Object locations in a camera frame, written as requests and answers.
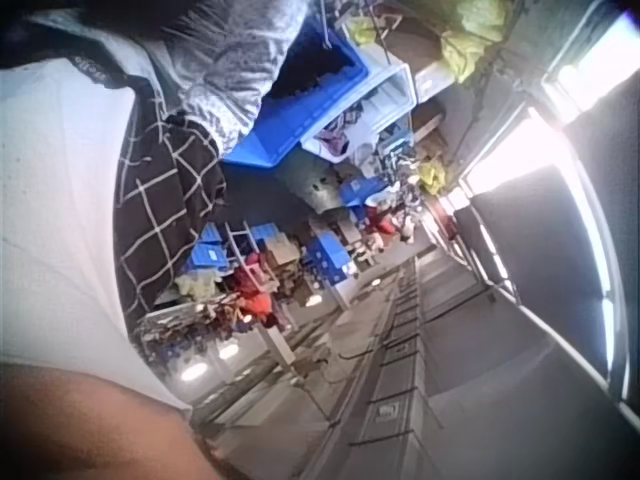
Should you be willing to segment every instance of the blue storage bin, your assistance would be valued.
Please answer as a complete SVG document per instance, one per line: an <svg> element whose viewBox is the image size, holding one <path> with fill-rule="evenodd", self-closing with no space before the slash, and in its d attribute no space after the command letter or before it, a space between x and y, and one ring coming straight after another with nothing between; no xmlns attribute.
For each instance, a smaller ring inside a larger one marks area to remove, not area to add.
<svg viewBox="0 0 640 480"><path fill-rule="evenodd" d="M216 268L224 270L229 268L229 260L224 249L219 245L196 243L187 261L186 271L201 268Z"/></svg>
<svg viewBox="0 0 640 480"><path fill-rule="evenodd" d="M265 238L275 237L278 233L280 233L280 230L275 223L265 223L264 225L251 227L251 235L253 235L256 242Z"/></svg>
<svg viewBox="0 0 640 480"><path fill-rule="evenodd" d="M340 198L346 207L364 205L374 193L387 188L387 183L379 177L357 178L340 186Z"/></svg>
<svg viewBox="0 0 640 480"><path fill-rule="evenodd" d="M198 240L201 243L222 243L222 237L220 236L220 232L218 232L218 228L213 223L207 223L202 230L202 234L200 235L200 239Z"/></svg>
<svg viewBox="0 0 640 480"><path fill-rule="evenodd" d="M291 48L304 48L309 35L323 35L320 24L312 19L304 23ZM275 167L322 115L367 76L367 67L349 43L331 30L329 40L352 65L336 74L322 76L318 86L299 95L283 99L265 97L253 129L225 161L251 167Z"/></svg>
<svg viewBox="0 0 640 480"><path fill-rule="evenodd" d="M326 282L335 285L347 278L342 267L351 261L351 257L335 233L322 232L307 245L305 260L314 265Z"/></svg>

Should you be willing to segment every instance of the storage box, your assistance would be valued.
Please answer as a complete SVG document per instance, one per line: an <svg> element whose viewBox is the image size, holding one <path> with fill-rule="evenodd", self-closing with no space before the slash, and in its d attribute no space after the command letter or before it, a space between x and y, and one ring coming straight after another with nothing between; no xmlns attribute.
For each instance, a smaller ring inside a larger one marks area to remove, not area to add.
<svg viewBox="0 0 640 480"><path fill-rule="evenodd" d="M298 247L282 232L275 236L265 238L264 244L267 249L267 259L272 268L277 268L300 259Z"/></svg>

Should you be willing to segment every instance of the gray sleeve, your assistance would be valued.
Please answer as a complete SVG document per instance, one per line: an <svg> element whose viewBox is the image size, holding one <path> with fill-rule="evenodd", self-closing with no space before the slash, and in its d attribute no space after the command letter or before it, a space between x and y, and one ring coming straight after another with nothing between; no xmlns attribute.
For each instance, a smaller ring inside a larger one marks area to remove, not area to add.
<svg viewBox="0 0 640 480"><path fill-rule="evenodd" d="M306 12L307 0L207 0L167 30L182 108L221 156L253 127Z"/></svg>

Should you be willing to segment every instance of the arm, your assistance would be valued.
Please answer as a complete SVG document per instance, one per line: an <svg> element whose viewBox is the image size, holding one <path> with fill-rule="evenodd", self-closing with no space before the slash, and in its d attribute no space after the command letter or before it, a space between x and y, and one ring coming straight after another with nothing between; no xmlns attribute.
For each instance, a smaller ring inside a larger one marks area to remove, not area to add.
<svg viewBox="0 0 640 480"><path fill-rule="evenodd" d="M220 478L173 408L89 375L2 369L3 451L26 476Z"/></svg>

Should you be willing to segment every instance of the white container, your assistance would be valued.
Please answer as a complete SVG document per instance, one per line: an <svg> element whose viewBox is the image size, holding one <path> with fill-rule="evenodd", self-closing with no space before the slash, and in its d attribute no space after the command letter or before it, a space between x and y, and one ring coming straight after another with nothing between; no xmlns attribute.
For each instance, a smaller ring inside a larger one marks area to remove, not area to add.
<svg viewBox="0 0 640 480"><path fill-rule="evenodd" d="M302 148L333 163L351 155L361 143L376 142L377 135L417 104L413 78L409 66L389 54L387 63L384 50L377 44L354 46L367 66L369 74L349 94L335 104L300 139ZM333 156L315 135L354 103L362 100L363 113L356 125L345 133L350 139L349 150L339 157Z"/></svg>

